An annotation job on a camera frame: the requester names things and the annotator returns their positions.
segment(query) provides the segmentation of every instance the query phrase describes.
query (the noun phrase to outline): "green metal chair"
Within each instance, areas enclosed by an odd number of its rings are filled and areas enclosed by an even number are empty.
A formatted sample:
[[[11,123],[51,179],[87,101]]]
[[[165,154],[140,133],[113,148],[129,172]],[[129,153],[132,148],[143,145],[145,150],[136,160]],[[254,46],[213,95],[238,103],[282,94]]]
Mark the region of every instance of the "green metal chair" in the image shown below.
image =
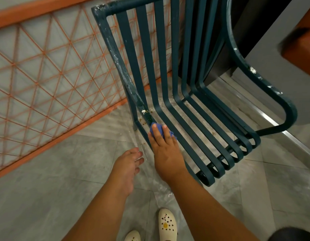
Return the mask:
[[[297,110],[292,102],[283,96],[283,93],[273,87],[268,81],[261,77],[250,65],[248,65],[241,56],[235,44],[232,26],[231,26],[231,2],[232,0],[222,0],[222,30],[218,36],[217,42],[214,46],[209,58],[209,45],[214,24],[214,19],[217,10],[218,0],[211,0],[209,19],[206,27],[204,47],[201,47],[201,37],[204,24],[204,14],[206,7],[206,0],[199,0],[198,15],[196,22],[196,33],[193,50],[193,64],[191,68],[190,87],[191,92],[188,93],[186,89],[189,50],[191,40],[192,17],[194,9],[194,0],[185,1],[185,33],[184,33],[184,50],[183,50],[183,64],[182,64],[182,81],[181,89],[184,99],[181,100],[178,96],[178,50],[179,50],[179,0],[170,0],[171,6],[171,35],[172,35],[172,89],[173,97],[177,105],[184,111],[184,113],[193,121],[193,123],[201,130],[206,138],[213,144],[213,146],[220,152],[220,156],[216,157],[204,142],[197,136],[193,129],[185,122],[183,117],[175,110],[169,101],[168,79],[166,67],[166,43],[165,43],[165,26],[164,26],[164,7],[163,0],[119,0],[108,4],[95,6],[92,8],[93,15],[99,26],[101,34],[105,40],[107,48],[112,56],[112,59],[119,72],[121,82],[123,84],[127,100],[132,113],[134,130],[139,129],[145,140],[148,142],[147,132],[138,121],[137,110],[144,117],[146,123],[150,126],[156,122],[149,112],[146,96],[143,88],[143,82],[140,74],[140,69],[137,61],[137,56],[134,48],[132,33],[130,30],[129,20],[127,17],[127,10],[136,9],[137,21],[141,35],[141,43],[143,47],[147,74],[149,78],[149,85],[151,91],[152,102],[156,112],[161,117],[163,122],[174,132],[178,141],[183,146],[185,151],[193,159],[200,171],[196,174],[191,170],[189,165],[185,162],[190,174],[197,181],[201,181],[206,186],[211,186],[215,182],[215,178],[220,178],[225,174],[225,170],[230,170],[235,163],[239,162],[243,157],[249,154],[260,143],[260,136],[279,133],[287,130],[297,119]],[[146,4],[154,3],[155,23],[161,73],[161,86],[165,106],[169,112],[175,117],[178,123],[189,134],[193,141],[198,145],[201,151],[209,158],[210,163],[205,165],[201,158],[196,154],[188,142],[184,139],[181,133],[176,129],[174,124],[169,120],[166,114],[162,111],[156,88],[156,79],[153,66],[152,48],[149,36],[149,27],[147,21]],[[109,15],[116,15],[119,28],[124,41],[127,57],[130,63],[135,85],[129,76],[126,66],[122,60],[120,52],[115,43],[113,34],[106,20]],[[285,113],[285,122],[281,125],[254,131],[249,127],[240,117],[238,117],[231,109],[229,109],[217,96],[215,96],[204,85],[204,79],[211,70],[222,46],[226,43],[230,50],[230,54],[237,66],[264,92],[266,92],[274,101],[279,103]],[[200,60],[199,75],[196,77],[198,62]],[[193,100],[190,96],[194,94],[215,116],[237,137],[236,140],[231,139],[223,129]],[[189,110],[184,104],[188,101],[192,107],[207,121],[212,128],[227,142],[228,146],[224,148],[220,142],[209,132],[209,130],[201,123],[199,119]]]

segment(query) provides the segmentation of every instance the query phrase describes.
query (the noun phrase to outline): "person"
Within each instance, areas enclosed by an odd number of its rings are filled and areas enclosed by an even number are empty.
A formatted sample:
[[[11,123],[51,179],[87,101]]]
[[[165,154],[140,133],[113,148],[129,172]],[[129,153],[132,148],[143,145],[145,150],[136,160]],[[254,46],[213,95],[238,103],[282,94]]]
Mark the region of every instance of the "person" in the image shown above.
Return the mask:
[[[175,137],[163,126],[164,138],[156,124],[148,134],[154,152],[155,169],[171,188],[195,241],[258,241],[238,219],[206,191],[186,169]],[[69,240],[116,240],[126,198],[132,193],[134,176],[144,162],[138,148],[125,151],[114,163],[108,180],[93,198],[77,223],[64,237]],[[177,226],[167,209],[159,212],[160,241],[176,241]],[[140,241],[137,231],[125,240]]]

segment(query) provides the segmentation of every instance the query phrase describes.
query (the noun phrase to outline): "forearm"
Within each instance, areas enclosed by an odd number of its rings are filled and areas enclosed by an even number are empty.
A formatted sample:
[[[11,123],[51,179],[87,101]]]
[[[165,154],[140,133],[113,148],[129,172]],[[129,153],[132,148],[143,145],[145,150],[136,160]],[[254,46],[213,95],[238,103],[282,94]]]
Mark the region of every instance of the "forearm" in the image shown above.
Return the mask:
[[[126,196],[108,179],[63,241],[116,240]]]
[[[188,172],[176,176],[169,186],[195,241],[208,239],[212,241],[258,240]]]

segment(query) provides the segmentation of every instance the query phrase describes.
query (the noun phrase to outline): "orange grid panel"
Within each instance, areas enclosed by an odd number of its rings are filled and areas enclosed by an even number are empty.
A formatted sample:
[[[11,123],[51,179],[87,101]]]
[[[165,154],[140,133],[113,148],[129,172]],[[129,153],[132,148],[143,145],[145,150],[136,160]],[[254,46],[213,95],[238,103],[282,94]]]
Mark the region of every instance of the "orange grid panel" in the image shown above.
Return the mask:
[[[109,1],[89,1],[0,29],[0,170],[125,99],[119,74],[90,11],[93,5]],[[153,4],[146,7],[159,78],[154,8]],[[169,0],[164,0],[164,11],[170,71]],[[136,11],[127,14],[147,85]],[[116,17],[109,16],[108,22],[131,75]]]

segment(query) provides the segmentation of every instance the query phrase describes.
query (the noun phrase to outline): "purple cloth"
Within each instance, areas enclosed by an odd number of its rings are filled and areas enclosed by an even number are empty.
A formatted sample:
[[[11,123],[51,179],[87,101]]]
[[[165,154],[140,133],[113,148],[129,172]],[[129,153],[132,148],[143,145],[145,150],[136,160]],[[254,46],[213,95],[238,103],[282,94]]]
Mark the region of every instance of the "purple cloth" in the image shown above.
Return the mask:
[[[160,132],[161,136],[165,139],[164,132],[163,132],[163,126],[161,126],[159,123],[152,123],[150,125],[149,131],[152,133],[153,137],[154,137],[153,128],[152,128],[153,124],[156,124],[158,131]],[[174,135],[174,133],[172,131],[170,131],[169,133],[171,134],[171,137],[174,136],[177,139],[177,137]]]

